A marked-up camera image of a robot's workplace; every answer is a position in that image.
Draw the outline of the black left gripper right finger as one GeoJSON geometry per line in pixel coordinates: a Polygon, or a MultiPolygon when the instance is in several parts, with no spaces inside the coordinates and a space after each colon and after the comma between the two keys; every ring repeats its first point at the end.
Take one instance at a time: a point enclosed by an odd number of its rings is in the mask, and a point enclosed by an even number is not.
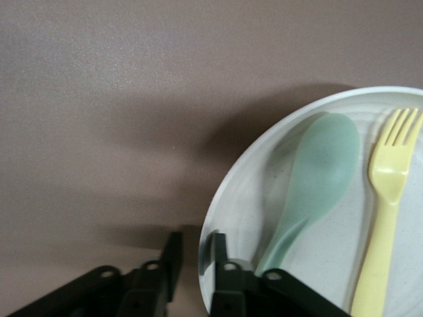
{"type": "Polygon", "coordinates": [[[261,277],[227,257],[226,236],[212,236],[212,316],[347,316],[348,313],[282,269],[261,277]]]}

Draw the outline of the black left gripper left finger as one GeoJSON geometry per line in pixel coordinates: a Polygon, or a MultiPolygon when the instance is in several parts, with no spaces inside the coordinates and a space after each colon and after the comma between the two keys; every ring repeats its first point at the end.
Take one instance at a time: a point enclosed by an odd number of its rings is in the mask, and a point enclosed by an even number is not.
{"type": "Polygon", "coordinates": [[[169,234],[161,256],[127,274],[96,267],[11,316],[165,316],[182,267],[182,233],[169,234]]]}

